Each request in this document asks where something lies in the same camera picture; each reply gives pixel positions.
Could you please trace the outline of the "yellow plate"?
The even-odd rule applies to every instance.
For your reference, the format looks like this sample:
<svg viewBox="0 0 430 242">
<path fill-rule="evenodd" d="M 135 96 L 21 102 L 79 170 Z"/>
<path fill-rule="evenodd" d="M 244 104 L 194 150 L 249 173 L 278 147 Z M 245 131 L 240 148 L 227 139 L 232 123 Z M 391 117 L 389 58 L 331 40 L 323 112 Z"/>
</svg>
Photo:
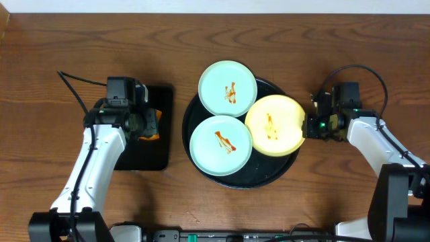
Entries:
<svg viewBox="0 0 430 242">
<path fill-rule="evenodd" d="M 253 148 L 270 157 L 283 157 L 296 151 L 305 138 L 303 107 L 286 95 L 268 95 L 256 101 L 245 118 Z"/>
</svg>

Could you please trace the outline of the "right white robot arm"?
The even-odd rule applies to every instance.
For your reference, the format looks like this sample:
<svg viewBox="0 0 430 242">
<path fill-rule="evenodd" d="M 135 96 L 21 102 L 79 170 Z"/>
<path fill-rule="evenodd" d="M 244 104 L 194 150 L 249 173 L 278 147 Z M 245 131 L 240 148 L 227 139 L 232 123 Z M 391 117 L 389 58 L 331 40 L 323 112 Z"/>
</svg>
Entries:
<svg viewBox="0 0 430 242">
<path fill-rule="evenodd" d="M 337 224 L 338 241 L 429 240 L 429 166 L 394 137 L 375 111 L 307 114 L 302 130 L 305 138 L 347 141 L 378 177 L 368 215 Z"/>
</svg>

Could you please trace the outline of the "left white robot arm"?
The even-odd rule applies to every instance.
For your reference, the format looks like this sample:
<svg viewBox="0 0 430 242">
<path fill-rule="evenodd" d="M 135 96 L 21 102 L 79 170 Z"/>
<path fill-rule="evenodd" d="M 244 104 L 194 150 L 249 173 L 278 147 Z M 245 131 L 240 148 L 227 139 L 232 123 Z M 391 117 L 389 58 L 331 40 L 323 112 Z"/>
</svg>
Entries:
<svg viewBox="0 0 430 242">
<path fill-rule="evenodd" d="M 92 108 L 85 115 L 84 139 L 71 175 L 48 212 L 33 213 L 31 241 L 146 241 L 143 228 L 121 223 L 108 228 L 103 208 L 118 159 L 132 138 L 158 135 L 162 113 L 149 108 L 133 114 L 130 108 Z"/>
</svg>

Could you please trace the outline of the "orange sponge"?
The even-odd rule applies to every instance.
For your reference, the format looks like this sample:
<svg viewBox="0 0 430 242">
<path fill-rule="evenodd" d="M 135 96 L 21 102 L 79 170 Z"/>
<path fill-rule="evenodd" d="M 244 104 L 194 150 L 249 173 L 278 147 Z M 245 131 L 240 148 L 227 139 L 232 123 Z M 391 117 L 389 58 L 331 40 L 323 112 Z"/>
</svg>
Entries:
<svg viewBox="0 0 430 242">
<path fill-rule="evenodd" d="M 159 134 L 159 121 L 162 116 L 162 111 L 149 108 L 144 113 L 146 124 L 143 131 L 140 133 L 139 139 L 142 140 L 158 140 Z"/>
</svg>

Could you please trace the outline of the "light green plate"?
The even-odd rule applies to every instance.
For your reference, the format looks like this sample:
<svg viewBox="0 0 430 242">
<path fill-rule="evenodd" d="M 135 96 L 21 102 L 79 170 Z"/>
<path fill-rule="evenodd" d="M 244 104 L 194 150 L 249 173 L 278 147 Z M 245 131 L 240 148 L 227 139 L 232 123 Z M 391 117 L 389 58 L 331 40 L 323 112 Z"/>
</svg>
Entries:
<svg viewBox="0 0 430 242">
<path fill-rule="evenodd" d="M 248 162 L 253 141 L 248 128 L 237 118 L 213 116 L 197 125 L 189 151 L 198 169 L 208 175 L 226 176 Z"/>
<path fill-rule="evenodd" d="M 218 61 L 200 76 L 198 96 L 211 114 L 239 117 L 248 112 L 257 99 L 256 78 L 241 63 Z"/>
</svg>

